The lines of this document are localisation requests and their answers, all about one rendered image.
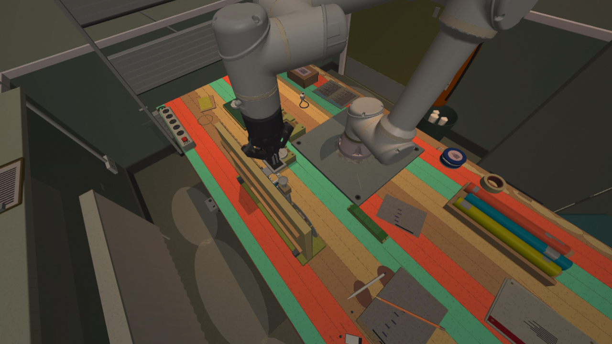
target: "gray mat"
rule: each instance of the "gray mat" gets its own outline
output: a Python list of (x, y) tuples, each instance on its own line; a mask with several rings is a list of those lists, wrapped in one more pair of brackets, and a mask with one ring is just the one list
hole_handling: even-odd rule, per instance
[(391, 195), (386, 195), (376, 216), (419, 237), (427, 213)]
[[(440, 324), (448, 312), (433, 295), (402, 267), (378, 297)], [(359, 319), (385, 344), (426, 344), (436, 328), (395, 307), (374, 299)]]
[(516, 281), (505, 279), (485, 321), (516, 343), (597, 344)]
[(293, 141), (293, 147), (358, 206), (424, 151), (417, 145), (418, 151), (412, 151), (404, 159), (388, 166), (373, 156), (358, 162), (350, 160), (338, 150), (338, 139), (345, 124), (346, 108)]

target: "red tube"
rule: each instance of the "red tube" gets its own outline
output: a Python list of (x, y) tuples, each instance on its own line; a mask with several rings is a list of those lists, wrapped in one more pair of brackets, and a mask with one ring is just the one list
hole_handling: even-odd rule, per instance
[(517, 225), (523, 227), (526, 231), (533, 234), (536, 238), (540, 239), (542, 242), (546, 243), (546, 245), (555, 249), (555, 251), (559, 252), (562, 255), (568, 254), (572, 249), (557, 240), (555, 237), (549, 237), (546, 235), (546, 231), (541, 229), (535, 223), (529, 221), (524, 216), (519, 214), (517, 211), (508, 207), (501, 201), (497, 200), (493, 195), (489, 194), (487, 191), (480, 188), (478, 185), (470, 183), (466, 188), (466, 192), (473, 193), (476, 197), (480, 198), (482, 201), (487, 202), (488, 205), (493, 207), (495, 210), (504, 214), (508, 219), (511, 219)]

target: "pencil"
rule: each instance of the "pencil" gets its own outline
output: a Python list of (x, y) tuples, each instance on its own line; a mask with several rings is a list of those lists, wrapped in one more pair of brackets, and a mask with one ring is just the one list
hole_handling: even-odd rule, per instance
[(401, 308), (401, 307), (400, 307), (400, 306), (398, 306), (398, 305), (392, 304), (391, 302), (389, 302), (389, 301), (387, 301), (387, 300), (381, 299), (381, 298), (380, 298), (380, 297), (378, 297), (378, 296), (376, 296), (376, 298), (377, 298), (377, 299), (379, 299), (380, 301), (383, 301), (383, 302), (384, 302), (384, 303), (386, 303), (387, 305), (393, 306), (393, 307), (395, 307), (395, 308), (397, 308), (397, 309), (401, 310), (401, 311), (402, 311), (402, 312), (404, 312), (404, 313), (410, 314), (410, 315), (412, 315), (413, 317), (415, 317), (415, 318), (417, 318), (417, 319), (419, 319), (419, 320), (422, 320), (422, 321), (424, 321), (424, 322), (428, 323), (429, 325), (435, 326), (435, 327), (437, 327), (438, 329), (440, 329), (440, 330), (442, 330), (442, 331), (446, 332), (446, 329), (445, 329), (444, 327), (440, 326), (440, 325), (436, 325), (436, 324), (432, 323), (431, 321), (429, 321), (429, 320), (427, 320), (427, 319), (425, 319), (425, 318), (422, 318), (421, 316), (418, 316), (418, 315), (414, 314), (413, 312), (407, 311), (407, 310), (405, 310), (405, 309)]

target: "dark green bin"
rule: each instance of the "dark green bin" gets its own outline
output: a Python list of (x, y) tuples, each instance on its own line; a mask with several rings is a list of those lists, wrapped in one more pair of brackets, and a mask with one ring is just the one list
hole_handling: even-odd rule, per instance
[[(440, 118), (446, 117), (449, 119), (449, 121), (444, 125), (430, 123), (427, 119), (429, 119), (429, 115), (433, 112), (433, 110), (440, 111)], [(432, 138), (440, 141), (449, 132), (453, 125), (455, 125), (455, 123), (457, 123), (457, 113), (448, 105), (443, 105), (441, 107), (431, 107), (429, 111), (425, 113), (425, 116), (423, 116), (423, 118), (420, 120), (419, 124), (417, 124), (417, 128), (421, 129), (424, 133)]]

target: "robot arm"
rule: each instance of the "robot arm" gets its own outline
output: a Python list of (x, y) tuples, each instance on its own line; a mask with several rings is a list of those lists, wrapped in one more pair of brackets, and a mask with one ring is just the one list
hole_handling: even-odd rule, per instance
[[(282, 121), (277, 74), (340, 54), (345, 14), (391, 0), (255, 0), (220, 9), (213, 31), (241, 109), (249, 157), (279, 161), (292, 128)], [(440, 32), (406, 85), (393, 111), (357, 99), (349, 107), (345, 135), (391, 165), (414, 147), (416, 125), (475, 47), (516, 25), (537, 0), (448, 0)]]

